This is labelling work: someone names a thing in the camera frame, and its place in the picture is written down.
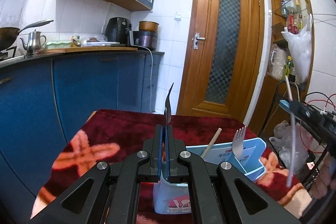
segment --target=pan handle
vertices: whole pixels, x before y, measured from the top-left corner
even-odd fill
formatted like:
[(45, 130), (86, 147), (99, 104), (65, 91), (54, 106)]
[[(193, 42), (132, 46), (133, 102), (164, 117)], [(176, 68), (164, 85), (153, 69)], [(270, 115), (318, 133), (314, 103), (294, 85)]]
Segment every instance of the pan handle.
[(42, 21), (39, 21), (39, 22), (29, 24), (26, 27), (24, 27), (22, 30), (19, 30), (19, 33), (21, 33), (23, 30), (26, 30), (28, 28), (35, 28), (35, 27), (40, 27), (40, 26), (47, 25), (47, 24), (49, 24), (53, 21), (54, 21), (53, 19), (48, 19), (48, 20), (42, 20)]

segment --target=brown pot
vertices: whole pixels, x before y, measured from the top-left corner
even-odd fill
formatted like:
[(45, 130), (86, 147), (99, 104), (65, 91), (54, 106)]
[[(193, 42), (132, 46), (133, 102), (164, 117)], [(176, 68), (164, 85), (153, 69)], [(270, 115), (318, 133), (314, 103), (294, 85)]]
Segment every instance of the brown pot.
[(139, 22), (139, 31), (146, 32), (158, 32), (159, 24), (151, 21), (140, 21)]

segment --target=kettle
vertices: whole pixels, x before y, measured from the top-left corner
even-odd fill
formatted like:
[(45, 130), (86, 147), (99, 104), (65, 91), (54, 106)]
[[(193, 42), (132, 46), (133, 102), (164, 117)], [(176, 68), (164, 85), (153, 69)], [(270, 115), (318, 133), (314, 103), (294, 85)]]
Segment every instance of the kettle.
[[(41, 45), (41, 37), (44, 37), (45, 41)], [(27, 51), (27, 55), (31, 54), (37, 54), (40, 52), (41, 47), (46, 43), (47, 38), (45, 35), (41, 35), (41, 32), (34, 30), (34, 32), (31, 32), (28, 36), (28, 42), (25, 43), (24, 39), (20, 37), (22, 40), (23, 48)]]

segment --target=chopstick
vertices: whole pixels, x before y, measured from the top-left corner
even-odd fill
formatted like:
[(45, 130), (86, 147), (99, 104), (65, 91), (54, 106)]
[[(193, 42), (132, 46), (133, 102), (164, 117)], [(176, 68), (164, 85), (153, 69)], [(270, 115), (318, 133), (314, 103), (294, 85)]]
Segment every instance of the chopstick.
[(201, 158), (203, 158), (207, 153), (208, 151), (210, 150), (211, 146), (215, 143), (215, 141), (217, 140), (220, 132), (222, 131), (221, 128), (218, 128), (217, 129), (217, 132), (215, 133), (215, 135), (212, 137), (211, 141), (209, 142), (208, 146), (205, 148), (204, 152), (202, 153), (201, 155)]

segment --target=metal fork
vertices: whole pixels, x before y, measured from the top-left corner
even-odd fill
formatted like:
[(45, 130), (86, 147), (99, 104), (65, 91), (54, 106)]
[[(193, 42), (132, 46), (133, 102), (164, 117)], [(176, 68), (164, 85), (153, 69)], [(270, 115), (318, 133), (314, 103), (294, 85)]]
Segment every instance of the metal fork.
[(237, 160), (240, 160), (242, 157), (245, 131), (246, 127), (237, 130), (232, 140), (232, 152), (236, 156)]

